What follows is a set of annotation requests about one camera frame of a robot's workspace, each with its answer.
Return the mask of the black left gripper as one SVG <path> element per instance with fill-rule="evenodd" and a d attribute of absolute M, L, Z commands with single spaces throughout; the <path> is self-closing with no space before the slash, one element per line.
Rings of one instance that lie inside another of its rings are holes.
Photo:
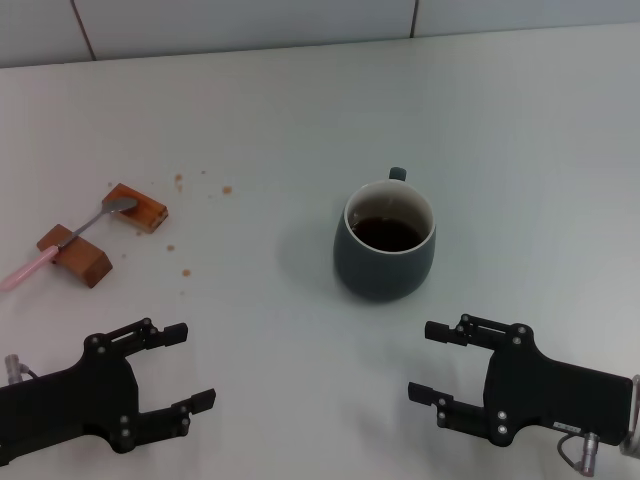
<path fill-rule="evenodd" d="M 191 416 L 210 410 L 216 391 L 139 415 L 138 386 L 126 356 L 183 343 L 188 332 L 186 323 L 160 329 L 144 318 L 87 338 L 80 360 L 65 370 L 3 387 L 1 454 L 23 456 L 88 435 L 127 453 L 135 442 L 186 436 Z"/>

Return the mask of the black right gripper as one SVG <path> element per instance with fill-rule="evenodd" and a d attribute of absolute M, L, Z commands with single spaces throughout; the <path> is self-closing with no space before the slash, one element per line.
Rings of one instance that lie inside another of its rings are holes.
<path fill-rule="evenodd" d="M 524 325 L 507 325 L 462 314 L 457 325 L 427 321 L 425 338 L 492 350 L 483 408 L 410 382 L 409 400 L 437 409 L 437 425 L 483 436 L 506 447 L 528 426 L 584 436 L 596 434 L 608 445 L 628 433 L 632 381 L 629 378 L 552 360 L 537 348 Z"/>

